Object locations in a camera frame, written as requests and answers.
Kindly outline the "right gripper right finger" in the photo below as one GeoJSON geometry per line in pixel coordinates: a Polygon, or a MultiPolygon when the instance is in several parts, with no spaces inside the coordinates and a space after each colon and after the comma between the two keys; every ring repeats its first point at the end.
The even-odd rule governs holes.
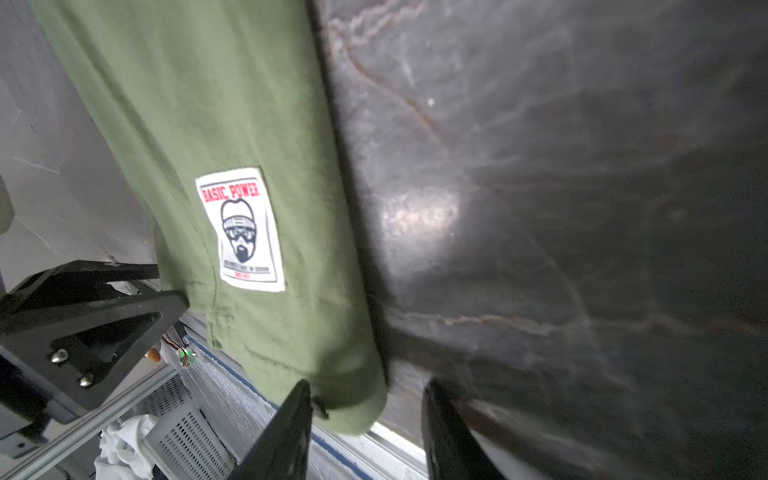
{"type": "Polygon", "coordinates": [[[475,440],[438,379],[430,380],[424,389],[421,422],[430,479],[505,479],[475,440]]]}

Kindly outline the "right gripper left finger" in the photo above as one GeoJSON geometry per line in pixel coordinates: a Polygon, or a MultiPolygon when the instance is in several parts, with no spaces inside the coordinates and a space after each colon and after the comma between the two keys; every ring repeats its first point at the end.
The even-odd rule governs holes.
{"type": "Polygon", "coordinates": [[[310,384],[299,381],[229,480],[304,480],[313,407],[310,384]]]}

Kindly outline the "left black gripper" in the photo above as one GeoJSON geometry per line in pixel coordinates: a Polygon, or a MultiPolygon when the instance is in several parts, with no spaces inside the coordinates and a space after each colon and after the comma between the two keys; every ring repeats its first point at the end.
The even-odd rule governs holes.
{"type": "Polygon", "coordinates": [[[156,291],[152,264],[73,261],[34,274],[1,299],[1,452],[45,444],[51,421],[98,409],[189,307],[156,291]]]}

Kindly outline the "green tank top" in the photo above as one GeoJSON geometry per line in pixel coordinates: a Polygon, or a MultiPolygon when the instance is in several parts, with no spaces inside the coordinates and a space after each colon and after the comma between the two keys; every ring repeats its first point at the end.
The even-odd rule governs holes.
{"type": "Polygon", "coordinates": [[[164,287],[209,344],[283,401],[311,384],[359,435],[387,387],[308,5],[35,1],[32,9],[155,225],[164,287]]]}

